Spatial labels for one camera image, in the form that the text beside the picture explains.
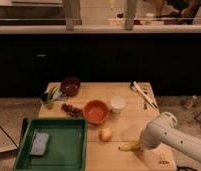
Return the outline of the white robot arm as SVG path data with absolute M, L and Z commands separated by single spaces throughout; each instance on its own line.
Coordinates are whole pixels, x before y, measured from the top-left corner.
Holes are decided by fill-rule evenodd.
M 177 118 L 163 112 L 148 122 L 139 138 L 139 147 L 145 150 L 166 144 L 201 163 L 201 139 L 176 129 Z

